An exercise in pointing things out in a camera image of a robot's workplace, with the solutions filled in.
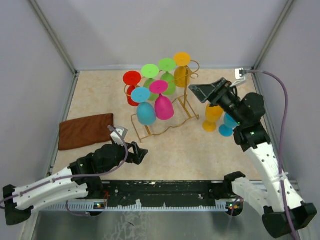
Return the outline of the light blue wine glass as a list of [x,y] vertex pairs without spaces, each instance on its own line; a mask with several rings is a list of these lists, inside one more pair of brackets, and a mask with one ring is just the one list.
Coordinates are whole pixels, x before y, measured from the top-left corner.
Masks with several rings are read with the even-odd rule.
[[151,92],[146,87],[138,87],[131,93],[131,98],[138,103],[136,110],[137,118],[140,124],[150,126],[155,123],[157,117],[154,107],[148,102]]

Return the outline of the magenta wine glass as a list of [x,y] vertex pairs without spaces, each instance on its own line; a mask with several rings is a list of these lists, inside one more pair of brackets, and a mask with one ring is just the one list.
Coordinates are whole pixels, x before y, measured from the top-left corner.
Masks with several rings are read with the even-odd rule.
[[166,81],[156,80],[149,87],[151,93],[159,95],[155,100],[154,109],[156,117],[162,121],[171,119],[175,114],[171,100],[164,96],[168,86],[169,84]]

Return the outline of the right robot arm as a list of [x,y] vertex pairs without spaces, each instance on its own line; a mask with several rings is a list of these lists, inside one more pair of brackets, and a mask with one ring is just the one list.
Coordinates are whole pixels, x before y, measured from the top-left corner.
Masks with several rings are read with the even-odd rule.
[[237,123],[235,143],[249,156],[259,172],[266,191],[261,191],[241,172],[225,176],[223,192],[229,198],[244,199],[262,218],[267,232],[275,239],[308,226],[316,216],[313,203],[306,203],[296,192],[274,152],[271,139],[261,123],[265,115],[262,95],[250,92],[239,98],[237,88],[225,78],[211,84],[188,87],[201,103],[221,107]]

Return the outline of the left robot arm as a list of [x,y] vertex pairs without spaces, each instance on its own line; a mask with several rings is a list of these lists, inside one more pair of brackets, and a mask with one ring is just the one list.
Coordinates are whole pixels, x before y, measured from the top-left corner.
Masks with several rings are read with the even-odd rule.
[[51,205],[73,199],[97,199],[103,195],[101,176],[114,172],[124,163],[140,165],[148,154],[136,142],[124,146],[105,144],[79,158],[58,173],[33,184],[3,187],[5,222],[18,225]]

